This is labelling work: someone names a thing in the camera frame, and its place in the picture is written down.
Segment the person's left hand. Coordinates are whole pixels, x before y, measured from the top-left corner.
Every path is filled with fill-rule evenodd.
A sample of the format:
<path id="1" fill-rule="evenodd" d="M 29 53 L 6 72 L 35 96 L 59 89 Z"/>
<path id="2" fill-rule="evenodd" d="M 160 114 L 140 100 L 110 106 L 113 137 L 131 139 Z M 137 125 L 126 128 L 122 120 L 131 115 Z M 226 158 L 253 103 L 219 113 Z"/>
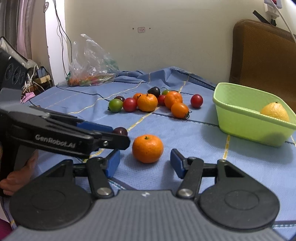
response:
<path id="1" fill-rule="evenodd" d="M 38 157 L 39 151 L 35 150 L 22 169 L 11 172 L 6 179 L 1 180 L 1 189 L 4 195 L 12 196 L 30 182 Z"/>

